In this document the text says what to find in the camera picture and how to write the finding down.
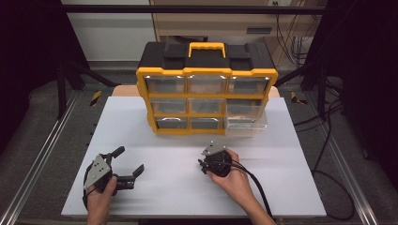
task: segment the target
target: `black stand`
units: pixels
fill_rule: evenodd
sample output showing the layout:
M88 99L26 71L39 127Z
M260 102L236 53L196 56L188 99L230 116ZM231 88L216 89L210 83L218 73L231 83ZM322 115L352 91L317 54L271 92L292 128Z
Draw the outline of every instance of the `black stand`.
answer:
M65 86L65 79L69 81L70 86L73 90L80 90L82 91L84 88L84 81L76 72L68 72L71 69L77 70L79 73L86 74L91 78L99 81L110 87L115 87L120 85L120 83L111 82L103 77L101 77L96 72L92 71L91 69L85 68L80 66L74 62L67 62L59 65L59 68L56 71L56 79L58 84L58 119L62 117L67 109L67 93L66 93L66 86Z
M328 7L345 8L344 15L331 14L324 15L319 24L318 31L315 34L313 44L309 50L308 57L304 65L284 77L280 78L275 86L278 87L298 75L305 75L301 83L303 91L309 91L318 86L318 100L317 110L323 120L325 116L325 95L326 95L326 80L328 77L327 66L328 58L331 56L331 51L336 48L341 33L341 25L346 17L349 15L351 9L357 4L358 0L353 1L331 1Z

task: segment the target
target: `white wall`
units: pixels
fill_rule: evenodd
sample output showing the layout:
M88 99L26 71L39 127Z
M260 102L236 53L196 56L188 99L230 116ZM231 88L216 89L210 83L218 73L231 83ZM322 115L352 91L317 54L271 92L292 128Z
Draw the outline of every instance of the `white wall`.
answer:
M149 5L148 0L62 0L63 4ZM87 61L140 61L155 41L150 13L69 13Z

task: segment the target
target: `floor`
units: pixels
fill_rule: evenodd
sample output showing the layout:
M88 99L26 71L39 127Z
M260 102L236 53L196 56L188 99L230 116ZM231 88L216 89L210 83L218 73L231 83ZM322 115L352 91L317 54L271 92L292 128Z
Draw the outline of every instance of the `floor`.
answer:
M278 67L280 75L288 73L287 68L291 66L286 64L286 67ZM97 72L117 83L136 82L134 71L129 67L98 69ZM29 111L8 148L0 157L2 219L13 218L15 224L84 224L84 219L62 217L60 212L81 165L85 150L95 132L106 98L113 91L113 88L87 77L84 78L87 82L84 91L72 91L68 88L74 107L67 113L65 123L56 121L57 87L55 82L50 82L32 92ZM301 91L299 87L301 79L297 77L278 88L281 97L285 99L293 123L308 120L316 115L314 110L316 90ZM338 78L330 77L329 81L336 86L342 85ZM92 97L99 90L101 95L98 102L90 106ZM391 185L376 161L364 158L361 145L344 117L344 108L338 106L338 95L332 89L327 92L326 108L335 100L336 103L333 103L333 106L337 107L330 115L330 124L322 124L321 120L314 119L309 123L296 125L296 130L308 165L313 168L324 145L328 127L331 128L332 136L326 144L326 150L317 169L334 177L339 184L342 184L342 187L356 188L359 191L359 193L354 193L357 206L354 215L350 217L352 205L344 188L318 172L314 175L314 181L331 217L285 218L278 220L278 224L398 224L397 190ZM60 128L59 135L50 136L53 140L49 140L49 134L55 127ZM346 183L350 180L350 174L341 169L342 163L348 166L349 172L354 176L353 182L358 184L357 187ZM363 205L368 205L369 208L363 208ZM340 220L332 218L333 216L348 219ZM366 223L363 216L375 216L375 223L372 221ZM110 221L112 223L109 224L114 225L138 223L137 220L119 217L111 217ZM168 222L176 224L176 221L169 220L161 222L141 220L140 224L167 224Z

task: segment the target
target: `storage organizer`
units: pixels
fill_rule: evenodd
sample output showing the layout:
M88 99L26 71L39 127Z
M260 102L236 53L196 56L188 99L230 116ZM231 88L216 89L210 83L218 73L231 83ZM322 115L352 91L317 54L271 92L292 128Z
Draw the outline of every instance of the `storage organizer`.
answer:
M265 43L148 42L137 87L155 133L252 136L278 72Z

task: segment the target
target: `hand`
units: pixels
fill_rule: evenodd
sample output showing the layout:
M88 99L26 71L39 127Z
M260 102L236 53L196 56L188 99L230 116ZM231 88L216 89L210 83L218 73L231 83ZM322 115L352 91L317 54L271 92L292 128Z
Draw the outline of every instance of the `hand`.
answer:
M239 162L239 157L235 152L229 149L226 152L231 156L234 164L236 164L234 161ZM256 200L249 184L248 174L244 171L231 167L231 172L226 177L220 177L213 172L207 172L207 175L240 206Z
M232 150L226 150L233 163L239 162L239 156ZM220 177L207 171L211 180L219 185L228 196L234 200L249 216L253 225L274 225L275 221L268 215L260 202L255 198L250 187L248 174L241 169L231 167L231 172L225 177Z
M87 193L87 225L105 225L108 221L109 206L111 205L112 194L116 189L117 178L114 176L109 180L108 185L102 193L93 190L91 186Z

